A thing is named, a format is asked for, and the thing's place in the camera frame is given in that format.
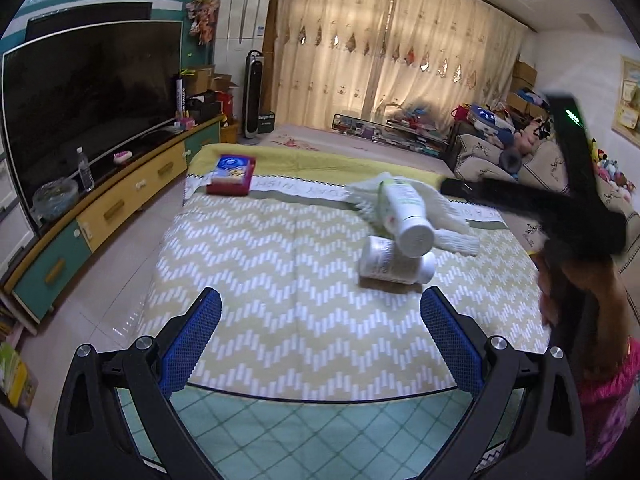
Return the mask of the person right hand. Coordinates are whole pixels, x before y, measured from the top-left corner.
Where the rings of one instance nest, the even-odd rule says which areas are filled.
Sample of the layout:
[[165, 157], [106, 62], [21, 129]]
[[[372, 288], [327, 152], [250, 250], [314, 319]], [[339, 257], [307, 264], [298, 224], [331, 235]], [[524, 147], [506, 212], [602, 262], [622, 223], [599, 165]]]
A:
[[628, 301], [611, 258], [574, 261], [549, 243], [532, 257], [538, 272], [542, 324], [564, 351], [574, 377], [601, 380], [628, 352]]

